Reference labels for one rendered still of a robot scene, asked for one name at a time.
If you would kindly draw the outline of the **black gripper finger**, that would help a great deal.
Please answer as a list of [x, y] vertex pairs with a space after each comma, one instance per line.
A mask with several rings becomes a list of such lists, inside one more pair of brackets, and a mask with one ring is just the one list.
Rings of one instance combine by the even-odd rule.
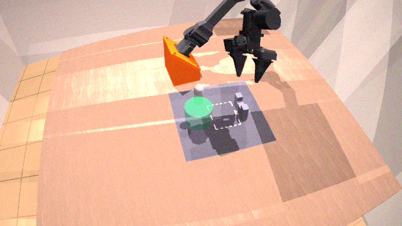
[[234, 61], [234, 66], [236, 69], [236, 77], [240, 77], [242, 74], [244, 65], [246, 63], [247, 55], [235, 55], [235, 54], [230, 54], [230, 53], [227, 53], [227, 54], [230, 55]]
[[254, 73], [254, 83], [258, 83], [265, 73], [265, 71], [268, 69], [271, 63], [273, 61], [267, 61], [267, 60], [260, 60], [257, 58], [252, 58], [253, 62], [255, 64], [255, 73]]

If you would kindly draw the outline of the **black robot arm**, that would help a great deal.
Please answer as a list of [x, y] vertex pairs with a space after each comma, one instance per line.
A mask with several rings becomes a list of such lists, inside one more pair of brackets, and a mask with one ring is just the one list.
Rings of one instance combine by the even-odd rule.
[[[213, 27], [231, 10], [236, 3], [245, 0], [223, 0], [204, 21], [197, 22], [183, 32], [184, 39], [179, 44], [174, 44], [175, 48], [182, 55], [190, 58], [191, 52], [196, 46], [199, 48], [205, 45], [209, 38], [214, 34]], [[244, 8], [240, 12], [243, 14], [243, 28], [254, 28], [257, 30], [278, 30], [281, 26], [280, 11], [270, 0], [250, 0], [250, 5], [256, 10]], [[239, 34], [234, 38], [224, 39], [224, 47], [230, 50], [238, 48], [251, 49], [250, 36]]]

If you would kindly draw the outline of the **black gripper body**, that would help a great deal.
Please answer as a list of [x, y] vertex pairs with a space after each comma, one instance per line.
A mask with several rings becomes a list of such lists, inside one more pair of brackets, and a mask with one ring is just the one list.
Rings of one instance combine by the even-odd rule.
[[277, 60], [277, 53], [274, 50], [265, 49], [260, 46], [261, 37], [264, 37], [264, 34], [261, 34], [261, 30], [242, 27], [242, 30], [239, 30], [239, 34], [242, 34], [242, 36], [248, 34], [250, 36], [251, 49], [248, 51], [247, 49], [245, 49], [245, 47], [238, 48], [236, 50], [226, 49], [225, 50], [226, 52], [230, 52], [230, 54], [235, 55], [242, 55], [243, 53], [252, 54], [254, 55], [254, 57], [257, 57], [257, 59], [260, 60], [267, 60], [267, 61]]

